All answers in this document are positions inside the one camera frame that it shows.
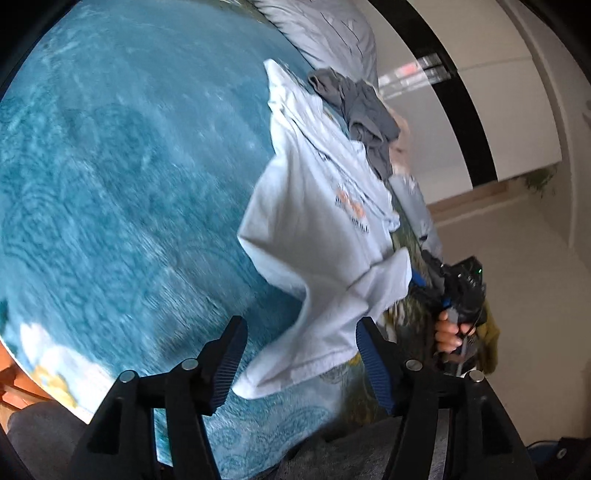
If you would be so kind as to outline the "person's right hand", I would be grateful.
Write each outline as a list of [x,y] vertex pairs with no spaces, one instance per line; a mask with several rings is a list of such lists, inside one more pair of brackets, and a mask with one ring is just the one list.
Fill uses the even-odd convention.
[[443,311],[435,324],[435,340],[437,350],[442,353],[453,353],[463,344],[467,336],[475,334],[475,327],[470,324],[455,324],[450,321],[449,313]]

